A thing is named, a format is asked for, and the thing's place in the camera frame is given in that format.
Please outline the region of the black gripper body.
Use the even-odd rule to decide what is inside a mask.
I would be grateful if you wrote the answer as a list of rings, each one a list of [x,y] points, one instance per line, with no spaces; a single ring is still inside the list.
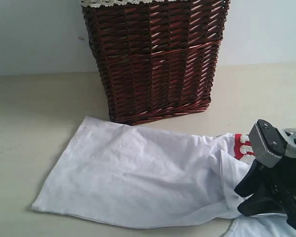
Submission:
[[[286,214],[287,224],[296,230],[296,158],[283,156],[269,175],[277,212]]]

